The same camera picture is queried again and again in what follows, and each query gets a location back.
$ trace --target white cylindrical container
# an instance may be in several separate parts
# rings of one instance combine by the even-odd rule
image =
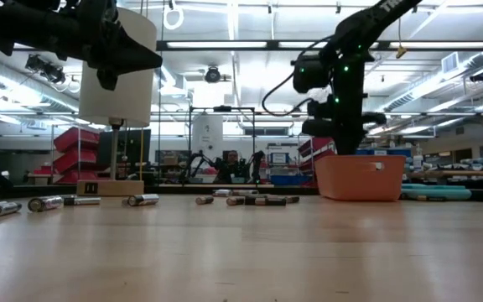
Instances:
[[[148,49],[156,50],[156,27],[144,16],[118,8],[118,19],[127,34]],[[124,119],[129,127],[147,127],[150,123],[153,70],[118,76],[115,91],[100,86],[96,70],[83,63],[80,91],[80,118],[109,125],[110,119]]]
[[[202,113],[193,121],[193,153],[202,150],[210,159],[223,156],[223,116]]]

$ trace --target wooden block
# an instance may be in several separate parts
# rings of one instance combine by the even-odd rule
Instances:
[[[144,183],[139,180],[80,180],[77,195],[130,196],[144,193]]]

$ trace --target security camera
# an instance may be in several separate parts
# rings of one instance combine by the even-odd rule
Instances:
[[[217,83],[221,80],[221,73],[215,66],[208,67],[208,71],[205,75],[205,81],[208,83]]]

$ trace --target ceiling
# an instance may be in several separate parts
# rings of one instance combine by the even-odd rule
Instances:
[[[333,34],[336,25],[354,12],[369,7],[376,0],[200,0],[175,1],[177,9],[182,9],[184,19],[176,29],[166,29],[164,22],[171,25],[177,22],[177,13],[168,13],[164,18],[164,5],[169,1],[147,0],[142,14],[158,28],[158,40],[270,40],[302,39],[318,40]],[[139,13],[141,1],[124,0],[119,4]],[[424,0],[416,13],[407,13],[400,22],[394,23],[381,36],[381,39],[395,40],[482,40],[483,41],[483,1],[469,0]],[[237,51],[239,62],[236,71],[237,85],[243,106],[258,107],[263,96],[287,77],[293,70],[290,61],[295,60],[298,51]],[[68,59],[59,61],[55,55],[41,52],[43,58],[64,66],[65,73],[78,76],[81,62]],[[460,54],[470,57],[475,53]],[[209,65],[216,65],[224,75],[233,74],[232,53],[230,51],[165,51],[161,54],[169,72],[180,74],[188,81],[202,81],[202,71]],[[365,110],[372,111],[386,104],[411,86],[416,86],[426,76],[440,70],[441,60],[450,52],[431,51],[406,53],[397,60],[394,52],[373,52],[377,59],[366,66],[365,92],[370,98],[365,101]],[[0,64],[28,75],[24,69],[29,56],[27,51],[16,51],[12,57],[0,53]],[[44,81],[33,75],[35,81]],[[460,79],[435,91],[430,91],[418,99],[437,103],[462,96],[467,88],[474,88],[471,82]],[[79,99],[79,93],[63,91],[67,96]],[[154,95],[153,103],[158,103],[159,94]],[[292,88],[291,82],[279,89],[270,98],[270,103],[289,108],[306,96],[300,96]],[[164,96],[163,102],[179,102],[180,99]],[[426,111],[429,107],[417,106],[416,110]]]

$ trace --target black cable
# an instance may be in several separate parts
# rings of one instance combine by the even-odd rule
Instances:
[[[325,42],[327,41],[328,39],[331,39],[333,37],[333,35],[330,35],[330,36],[327,36],[323,39],[320,39],[314,43],[312,43],[311,45],[307,46],[306,49],[303,49],[303,51],[301,51],[301,53],[299,53],[298,55],[298,59],[304,55],[307,51],[313,49],[317,44],[321,43],[321,42]],[[266,100],[269,98],[269,96],[271,96],[277,89],[279,89],[280,87],[282,87],[287,81],[289,81],[290,79],[293,78],[293,71],[292,73],[286,78],[284,79],[284,81],[280,82],[277,86],[275,86],[271,91],[269,91],[265,96],[264,98],[262,99],[262,108],[264,109],[265,112],[271,114],[272,116],[274,117],[286,117],[287,115],[295,112],[298,108],[300,108],[303,104],[305,104],[306,102],[308,101],[313,101],[314,99],[313,98],[306,98],[304,100],[302,100],[298,105],[294,106],[292,108],[292,110],[290,110],[289,112],[286,112],[286,113],[280,113],[280,114],[277,114],[277,113],[273,113],[273,112],[270,112],[267,108],[266,108]]]

